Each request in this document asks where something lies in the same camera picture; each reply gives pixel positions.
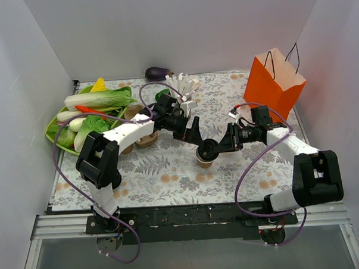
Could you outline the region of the brown paper coffee cup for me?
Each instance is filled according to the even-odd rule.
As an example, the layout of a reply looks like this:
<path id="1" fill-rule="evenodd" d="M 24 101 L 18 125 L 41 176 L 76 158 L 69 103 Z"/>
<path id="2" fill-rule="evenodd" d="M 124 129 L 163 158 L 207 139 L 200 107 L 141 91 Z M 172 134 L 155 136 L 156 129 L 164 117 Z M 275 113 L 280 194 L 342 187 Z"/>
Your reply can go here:
<path id="1" fill-rule="evenodd" d="M 210 168 L 214 162 L 214 161 L 206 161 L 199 156 L 196 157 L 196 161 L 198 163 L 198 166 L 201 168 Z"/>

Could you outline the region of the cardboard cup carrier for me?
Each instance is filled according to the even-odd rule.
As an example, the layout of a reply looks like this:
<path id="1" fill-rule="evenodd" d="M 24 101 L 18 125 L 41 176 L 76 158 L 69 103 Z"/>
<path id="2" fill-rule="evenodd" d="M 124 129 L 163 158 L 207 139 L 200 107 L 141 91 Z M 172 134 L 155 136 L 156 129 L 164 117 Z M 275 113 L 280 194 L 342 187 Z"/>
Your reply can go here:
<path id="1" fill-rule="evenodd" d="M 124 118 L 126 120 L 131 120 L 142 109 L 144 109 L 143 105 L 140 104 L 132 105 L 131 107 L 128 107 L 127 110 L 125 111 Z M 135 145 L 138 148 L 144 149 L 153 145 L 157 140 L 158 140 L 158 132 L 154 132 L 136 141 Z"/>

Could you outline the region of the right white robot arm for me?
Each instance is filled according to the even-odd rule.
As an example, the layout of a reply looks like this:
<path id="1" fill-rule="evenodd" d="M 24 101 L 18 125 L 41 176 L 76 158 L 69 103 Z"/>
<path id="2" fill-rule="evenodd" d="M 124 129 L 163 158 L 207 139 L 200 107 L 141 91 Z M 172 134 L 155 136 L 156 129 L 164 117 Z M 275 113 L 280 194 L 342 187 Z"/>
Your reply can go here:
<path id="1" fill-rule="evenodd" d="M 257 104 L 251 109 L 254 125 L 230 123 L 219 143 L 201 151 L 204 157 L 216 159 L 219 154 L 242 149 L 245 143 L 262 142 L 266 149 L 254 161 L 275 149 L 292 164 L 292 185 L 289 189 L 266 196 L 261 213 L 240 209 L 244 214 L 262 217 L 268 224 L 278 223 L 284 215 L 298 208 L 338 202 L 344 197 L 337 154 L 303 142 L 294 136 L 293 128 L 286 120 L 275 123 L 270 116 L 273 112 L 271 108 Z"/>

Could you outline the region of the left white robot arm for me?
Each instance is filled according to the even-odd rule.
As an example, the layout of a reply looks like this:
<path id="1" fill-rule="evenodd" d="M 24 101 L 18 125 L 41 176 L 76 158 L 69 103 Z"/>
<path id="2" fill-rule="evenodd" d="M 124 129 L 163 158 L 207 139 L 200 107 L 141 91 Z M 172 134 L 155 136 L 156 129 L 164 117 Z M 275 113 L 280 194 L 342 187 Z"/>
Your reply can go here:
<path id="1" fill-rule="evenodd" d="M 189 107 L 179 104 L 176 98 L 164 93 L 151 111 L 146 107 L 113 130 L 104 133 L 92 131 L 86 136 L 76 162 L 76 170 L 87 182 L 93 199 L 93 216 L 96 224 L 105 232 L 115 232 L 120 224 L 115 215 L 119 208 L 113 191 L 122 180 L 118 171 L 120 153 L 141 138 L 161 129 L 172 132 L 174 139 L 204 146 L 205 141 L 199 132 L 199 118 L 194 118 L 192 127 L 186 127 L 189 112 Z"/>

